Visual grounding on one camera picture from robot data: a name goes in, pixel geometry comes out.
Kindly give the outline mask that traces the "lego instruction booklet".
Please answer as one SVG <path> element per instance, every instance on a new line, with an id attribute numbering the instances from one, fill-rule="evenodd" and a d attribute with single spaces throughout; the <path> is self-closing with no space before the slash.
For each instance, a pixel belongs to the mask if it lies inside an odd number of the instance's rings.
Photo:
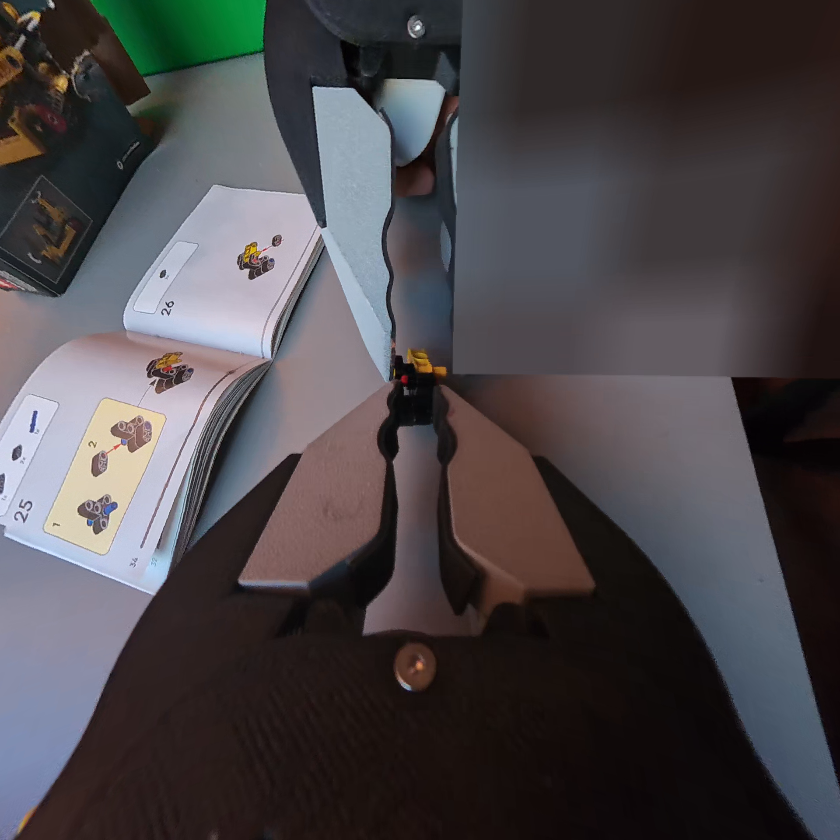
<path id="1" fill-rule="evenodd" d="M 303 194 L 213 185 L 136 287 L 124 330 L 58 348 L 7 411 L 5 541 L 156 593 L 322 247 Z"/>

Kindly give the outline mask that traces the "green backdrop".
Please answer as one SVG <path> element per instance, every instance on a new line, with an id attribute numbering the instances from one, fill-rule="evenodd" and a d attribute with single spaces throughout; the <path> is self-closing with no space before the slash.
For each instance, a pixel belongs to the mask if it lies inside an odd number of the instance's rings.
<path id="1" fill-rule="evenodd" d="M 264 47 L 265 1 L 94 1 L 144 76 Z"/>

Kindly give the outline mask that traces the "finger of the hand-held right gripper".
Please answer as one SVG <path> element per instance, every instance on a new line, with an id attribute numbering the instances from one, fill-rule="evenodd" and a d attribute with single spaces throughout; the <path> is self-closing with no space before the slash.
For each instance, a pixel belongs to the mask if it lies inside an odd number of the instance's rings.
<path id="1" fill-rule="evenodd" d="M 454 112 L 438 137 L 438 204 L 442 217 L 442 258 L 448 277 L 455 271 L 457 141 L 458 114 Z"/>
<path id="2" fill-rule="evenodd" d="M 392 378 L 396 326 L 386 233 L 393 214 L 392 127 L 350 87 L 314 87 L 322 235 L 376 369 Z"/>

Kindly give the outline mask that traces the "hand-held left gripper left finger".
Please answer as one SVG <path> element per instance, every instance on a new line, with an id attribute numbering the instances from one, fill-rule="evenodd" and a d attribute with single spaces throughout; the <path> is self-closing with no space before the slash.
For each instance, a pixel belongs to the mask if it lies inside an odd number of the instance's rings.
<path id="1" fill-rule="evenodd" d="M 238 578 L 249 589 L 370 603 L 394 569 L 396 489 L 383 385 L 304 449 Z"/>

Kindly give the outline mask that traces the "person's right hand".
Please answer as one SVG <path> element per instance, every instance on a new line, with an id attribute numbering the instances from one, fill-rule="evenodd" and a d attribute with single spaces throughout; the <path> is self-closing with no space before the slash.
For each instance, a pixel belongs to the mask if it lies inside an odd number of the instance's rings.
<path id="1" fill-rule="evenodd" d="M 405 166 L 395 168 L 394 192 L 400 197 L 426 196 L 434 191 L 434 165 L 415 159 Z"/>

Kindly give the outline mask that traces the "small black yellow lego assembly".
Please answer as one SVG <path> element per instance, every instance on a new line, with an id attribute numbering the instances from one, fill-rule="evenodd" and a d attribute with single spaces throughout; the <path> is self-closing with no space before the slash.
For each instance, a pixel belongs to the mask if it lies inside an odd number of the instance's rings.
<path id="1" fill-rule="evenodd" d="M 395 357 L 393 382 L 397 426 L 425 426 L 433 422 L 435 390 L 447 375 L 447 367 L 434 364 L 425 350 L 408 349 L 404 356 Z"/>

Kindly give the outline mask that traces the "dark lego set box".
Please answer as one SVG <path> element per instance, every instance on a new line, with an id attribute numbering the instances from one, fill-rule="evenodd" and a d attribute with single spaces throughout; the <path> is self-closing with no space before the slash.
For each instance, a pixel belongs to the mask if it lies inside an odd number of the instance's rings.
<path id="1" fill-rule="evenodd" d="M 1 2 L 4 291 L 67 290 L 154 148 L 149 93 L 92 2 Z"/>

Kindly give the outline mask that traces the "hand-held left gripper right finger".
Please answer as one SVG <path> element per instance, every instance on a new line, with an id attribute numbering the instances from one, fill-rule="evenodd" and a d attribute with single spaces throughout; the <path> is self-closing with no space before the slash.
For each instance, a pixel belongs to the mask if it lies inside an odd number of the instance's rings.
<path id="1" fill-rule="evenodd" d="M 529 451 L 445 385 L 435 391 L 440 578 L 453 611 L 588 596 L 595 583 Z"/>

